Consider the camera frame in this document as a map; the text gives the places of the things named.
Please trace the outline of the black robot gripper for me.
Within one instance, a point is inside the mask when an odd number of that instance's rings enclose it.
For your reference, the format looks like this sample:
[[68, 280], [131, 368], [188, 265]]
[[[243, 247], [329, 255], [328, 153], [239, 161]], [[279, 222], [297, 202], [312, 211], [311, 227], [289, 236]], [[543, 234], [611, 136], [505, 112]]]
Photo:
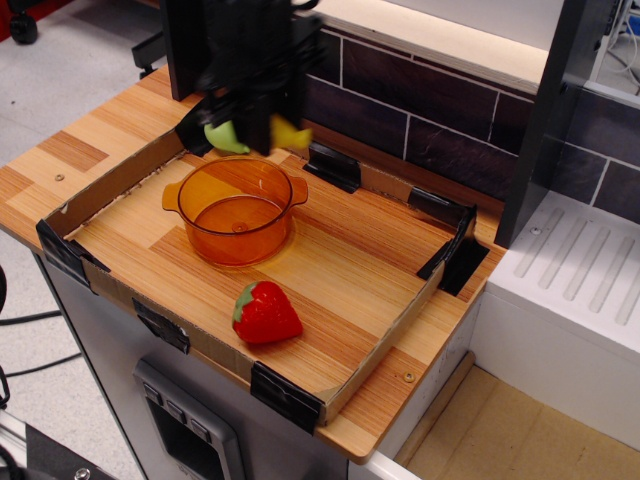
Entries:
[[198, 79], [207, 94], [203, 121], [233, 119], [237, 139], [271, 151], [270, 118], [300, 129], [307, 72], [325, 56], [316, 1], [206, 1], [210, 63]]

